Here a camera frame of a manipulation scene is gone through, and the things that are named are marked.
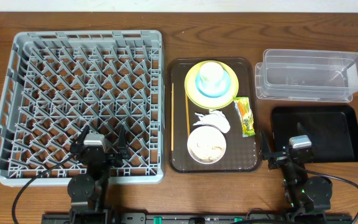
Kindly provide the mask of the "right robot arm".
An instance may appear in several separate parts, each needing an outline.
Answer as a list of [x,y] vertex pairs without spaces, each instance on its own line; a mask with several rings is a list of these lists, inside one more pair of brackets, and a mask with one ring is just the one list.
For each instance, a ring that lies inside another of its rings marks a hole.
[[261,156],[270,170],[282,171],[285,195],[293,207],[286,212],[285,219],[294,223],[327,223],[325,211],[331,208],[333,184],[318,174],[308,176],[304,164],[313,158],[313,145],[300,123],[297,128],[299,135],[291,137],[287,145],[275,152],[261,132]]

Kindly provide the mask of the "yellow green snack wrapper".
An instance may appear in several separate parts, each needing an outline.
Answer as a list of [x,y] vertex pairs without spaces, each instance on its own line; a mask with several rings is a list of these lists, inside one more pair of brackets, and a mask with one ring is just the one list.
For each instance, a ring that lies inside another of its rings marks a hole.
[[254,136],[254,117],[250,107],[249,98],[235,97],[234,106],[241,121],[242,136],[244,138]]

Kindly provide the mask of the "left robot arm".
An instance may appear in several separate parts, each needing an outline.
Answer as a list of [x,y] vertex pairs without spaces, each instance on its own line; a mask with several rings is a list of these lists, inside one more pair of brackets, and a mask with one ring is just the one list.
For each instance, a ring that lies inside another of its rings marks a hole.
[[123,166],[124,160],[129,158],[125,127],[121,126],[115,153],[108,151],[104,135],[90,133],[88,126],[73,141],[70,152],[86,166],[86,172],[72,177],[68,183],[69,222],[119,224],[120,214],[105,206],[105,199],[111,169]]

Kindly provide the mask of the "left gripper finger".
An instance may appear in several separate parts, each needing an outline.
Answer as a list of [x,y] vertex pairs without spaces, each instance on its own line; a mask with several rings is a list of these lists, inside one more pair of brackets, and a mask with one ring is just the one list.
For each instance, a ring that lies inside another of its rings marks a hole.
[[86,135],[89,133],[90,127],[85,126],[79,136],[73,141],[73,146],[79,146],[84,144],[84,140],[86,138]]
[[120,128],[117,148],[120,154],[127,154],[126,129],[123,124]]

